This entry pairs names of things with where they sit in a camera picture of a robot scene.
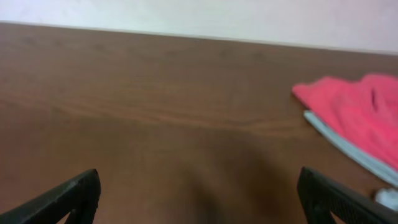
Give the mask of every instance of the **pink cloth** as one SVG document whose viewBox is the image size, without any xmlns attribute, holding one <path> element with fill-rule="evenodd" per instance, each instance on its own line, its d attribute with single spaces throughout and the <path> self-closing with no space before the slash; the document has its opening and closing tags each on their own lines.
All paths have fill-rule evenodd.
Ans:
<svg viewBox="0 0 398 224">
<path fill-rule="evenodd" d="M 293 93 L 330 128 L 398 170 L 398 79 L 369 74 L 358 82 L 325 77 Z"/>
</svg>

